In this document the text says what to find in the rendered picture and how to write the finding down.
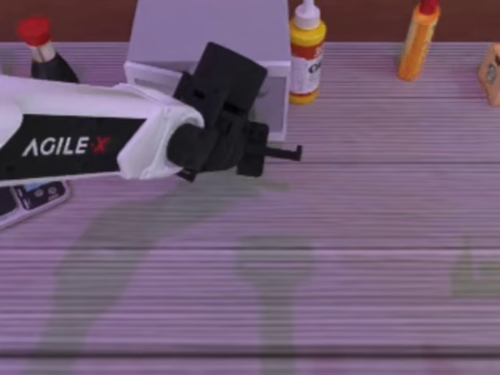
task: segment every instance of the bottle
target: bottle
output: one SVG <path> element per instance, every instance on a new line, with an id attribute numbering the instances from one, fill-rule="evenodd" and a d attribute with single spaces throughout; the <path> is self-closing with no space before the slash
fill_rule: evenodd
<path id="1" fill-rule="evenodd" d="M 413 10 L 398 69 L 398 77 L 402 80 L 415 80 L 422 72 L 440 15 L 438 0 L 421 0 Z"/>
<path id="2" fill-rule="evenodd" d="M 33 16 L 21 20 L 17 25 L 17 34 L 30 47 L 32 78 L 79 83 L 71 66 L 52 44 L 47 18 Z"/>
<path id="3" fill-rule="evenodd" d="M 290 20 L 291 79 L 290 102 L 308 104 L 320 92 L 323 45 L 327 25 L 321 20 L 321 11 L 314 0 L 303 0 Z"/>

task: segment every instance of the table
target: table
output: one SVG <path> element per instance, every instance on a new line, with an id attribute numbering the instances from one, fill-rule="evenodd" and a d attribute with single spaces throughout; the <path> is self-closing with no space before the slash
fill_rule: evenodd
<path id="1" fill-rule="evenodd" d="M 290 111 L 301 163 L 259 180 L 78 180 L 2 231 L 0 373 L 497 373 L 487 44 L 433 45 L 413 83 L 395 78 L 400 48 L 327 46 L 320 98 Z M 124 81 L 126 43 L 59 50 L 86 83 Z M 0 63 L 28 74 L 17 43 Z"/>

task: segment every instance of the orange tube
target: orange tube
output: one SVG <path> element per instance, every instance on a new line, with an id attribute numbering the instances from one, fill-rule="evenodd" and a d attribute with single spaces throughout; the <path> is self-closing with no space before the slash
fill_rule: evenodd
<path id="1" fill-rule="evenodd" d="M 422 72 L 434 29 L 441 15 L 439 5 L 435 6 L 431 14 L 421 12 L 421 7 L 418 5 L 413 11 L 412 22 L 402 51 L 398 69 L 398 77 L 402 80 L 415 80 Z"/>

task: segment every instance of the black bottle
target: black bottle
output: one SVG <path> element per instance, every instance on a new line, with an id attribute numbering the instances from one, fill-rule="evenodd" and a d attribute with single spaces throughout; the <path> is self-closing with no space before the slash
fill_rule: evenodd
<path id="1" fill-rule="evenodd" d="M 68 62 L 55 50 L 47 18 L 34 16 L 21 20 L 17 34 L 30 47 L 33 78 L 74 84 L 80 82 Z"/>

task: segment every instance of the red letter x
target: red letter x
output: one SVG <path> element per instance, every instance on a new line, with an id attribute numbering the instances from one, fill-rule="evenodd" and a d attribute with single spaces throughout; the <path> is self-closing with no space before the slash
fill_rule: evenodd
<path id="1" fill-rule="evenodd" d="M 106 146 L 111 137 L 97 137 L 96 143 L 92 144 L 92 152 L 95 154 L 102 154 L 106 152 Z"/>

